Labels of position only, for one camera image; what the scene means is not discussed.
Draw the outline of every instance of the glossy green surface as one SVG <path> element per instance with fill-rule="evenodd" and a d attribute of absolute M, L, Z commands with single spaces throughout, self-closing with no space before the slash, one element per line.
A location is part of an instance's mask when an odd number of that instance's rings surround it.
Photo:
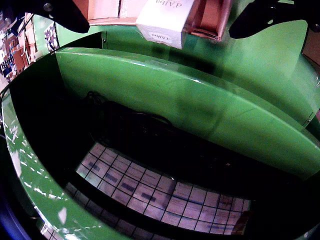
<path fill-rule="evenodd" d="M 56 53 L 67 89 L 168 118 L 177 128 L 302 179 L 320 170 L 319 142 L 253 93 L 190 67 L 122 51 L 65 48 Z"/>
<path fill-rule="evenodd" d="M 300 56 L 307 23 L 274 25 L 251 37 L 232 39 L 228 27 L 249 3 L 233 4 L 222 42 L 188 35 L 183 50 L 146 41 L 134 26 L 92 26 L 80 34 L 57 24 L 60 46 L 92 33 L 106 31 L 107 47 L 156 57 L 223 78 L 270 102 L 306 126 L 320 106 L 314 69 Z"/>
<path fill-rule="evenodd" d="M 17 118 L 11 96 L 2 102 L 4 131 L 21 185 L 41 218 L 65 239 L 128 239 L 87 213 L 44 168 L 29 145 Z M 65 220 L 62 210 L 66 210 Z"/>

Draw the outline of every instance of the cardboard box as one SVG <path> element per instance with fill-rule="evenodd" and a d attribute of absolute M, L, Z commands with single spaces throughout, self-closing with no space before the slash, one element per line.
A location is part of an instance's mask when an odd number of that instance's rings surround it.
<path fill-rule="evenodd" d="M 121 0 L 120 18 L 137 18 L 147 0 Z"/>
<path fill-rule="evenodd" d="M 320 75 L 320 35 L 309 29 L 302 54 Z"/>
<path fill-rule="evenodd" d="M 117 18 L 119 0 L 88 0 L 88 20 Z"/>
<path fill-rule="evenodd" d="M 198 15 L 201 21 L 194 22 L 192 35 L 221 41 L 228 22 L 232 0 L 206 0 L 204 11 Z"/>
<path fill-rule="evenodd" d="M 182 49 L 187 37 L 188 20 L 192 8 L 198 9 L 200 0 L 148 0 L 135 24 L 144 38 L 151 42 Z"/>
<path fill-rule="evenodd" d="M 14 58 L 16 69 L 18 72 L 20 72 L 21 69 L 23 69 L 26 66 L 26 64 L 28 64 L 26 56 L 25 56 L 25 54 L 22 54 L 21 50 L 16 51 L 13 54 L 13 58 Z"/>
<path fill-rule="evenodd" d="M 6 50 L 6 55 L 10 56 L 10 43 L 13 39 L 15 39 L 15 36 L 11 36 L 7 40 L 4 40 L 4 45 L 5 45 L 5 50 Z"/>
<path fill-rule="evenodd" d="M 89 0 L 73 0 L 85 19 L 88 20 Z"/>
<path fill-rule="evenodd" d="M 136 17 L 118 17 L 118 18 L 100 18 L 88 20 L 90 26 L 101 26 L 101 25 L 126 25 L 135 26 Z"/>

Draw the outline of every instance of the white box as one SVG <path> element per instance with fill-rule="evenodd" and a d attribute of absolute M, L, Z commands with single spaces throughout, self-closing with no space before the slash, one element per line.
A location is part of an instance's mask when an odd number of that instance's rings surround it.
<path fill-rule="evenodd" d="M 146 40 L 182 49 L 187 37 L 186 22 L 194 2 L 148 0 L 135 24 Z"/>

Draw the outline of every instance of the package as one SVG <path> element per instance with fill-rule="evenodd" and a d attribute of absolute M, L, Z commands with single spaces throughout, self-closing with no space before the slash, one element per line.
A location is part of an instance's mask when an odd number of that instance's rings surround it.
<path fill-rule="evenodd" d="M 206 0 L 204 10 L 197 14 L 191 34 L 221 41 L 228 22 L 232 0 Z"/>
<path fill-rule="evenodd" d="M 136 17 L 109 17 L 88 20 L 90 26 L 100 26 L 100 25 L 125 25 L 125 26 L 135 26 Z"/>
<path fill-rule="evenodd" d="M 200 0 L 148 0 L 135 24 L 151 42 L 182 49 Z"/>
<path fill-rule="evenodd" d="M 147 0 L 121 0 L 120 18 L 137 18 Z"/>
<path fill-rule="evenodd" d="M 89 7 L 89 0 L 73 0 L 75 5 L 81 11 L 82 15 L 85 19 L 88 20 L 88 7 Z"/>
<path fill-rule="evenodd" d="M 25 13 L 25 21 L 28 21 L 31 17 L 31 13 Z M 28 40 L 29 45 L 34 45 L 36 43 L 35 33 L 34 33 L 34 25 L 33 21 L 29 21 L 29 23 L 25 26 L 25 36 Z"/>
<path fill-rule="evenodd" d="M 23 54 L 23 52 L 21 50 L 16 51 L 13 54 L 13 58 L 14 58 L 14 62 L 15 62 L 15 65 L 16 65 L 18 72 L 20 72 L 21 69 L 23 69 L 28 64 L 27 59 L 26 59 L 26 55 Z"/>
<path fill-rule="evenodd" d="M 117 18 L 119 4 L 119 0 L 89 0 L 88 20 Z"/>

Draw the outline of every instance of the green curved panel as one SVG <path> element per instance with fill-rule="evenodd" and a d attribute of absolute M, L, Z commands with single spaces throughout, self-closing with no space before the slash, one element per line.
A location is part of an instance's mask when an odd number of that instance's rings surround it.
<path fill-rule="evenodd" d="M 90 215 L 51 177 L 29 145 L 9 94 L 2 102 L 2 113 L 8 150 L 21 185 L 49 226 L 69 240 L 100 240 L 102 236 L 104 239 L 129 239 Z"/>
<path fill-rule="evenodd" d="M 318 76 L 300 54 L 307 23 L 284 22 L 251 37 L 230 38 L 229 26 L 249 2 L 233 3 L 222 42 L 188 35 L 183 50 L 146 41 L 135 26 L 91 26 L 88 33 L 80 34 L 57 25 L 57 34 L 63 46 L 106 31 L 110 50 L 156 57 L 223 78 L 268 101 L 305 127 L 320 106 Z"/>
<path fill-rule="evenodd" d="M 319 142 L 276 106 L 227 80 L 128 52 L 65 48 L 56 53 L 66 87 L 97 91 L 137 111 L 302 179 L 320 170 Z"/>

